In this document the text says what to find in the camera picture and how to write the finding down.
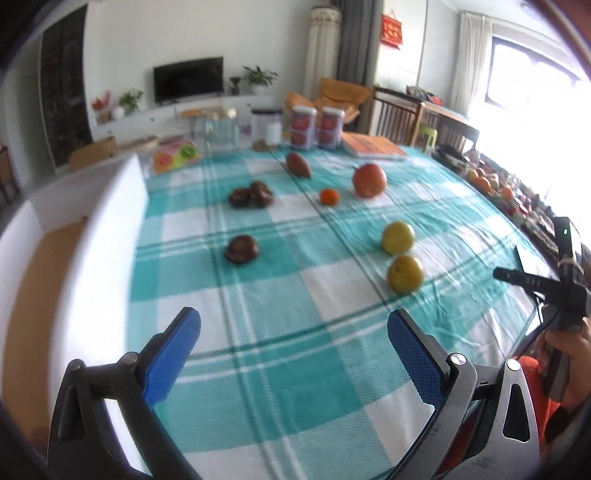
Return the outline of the person's right hand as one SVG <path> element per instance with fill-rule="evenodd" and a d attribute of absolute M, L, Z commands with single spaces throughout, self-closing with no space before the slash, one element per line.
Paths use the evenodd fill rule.
<path fill-rule="evenodd" d="M 550 365 L 549 345 L 569 358 L 569 380 L 561 406 L 569 413 L 578 409 L 591 392 L 590 319 L 584 317 L 578 332 L 545 331 L 535 342 L 538 373 L 545 376 Z"/>

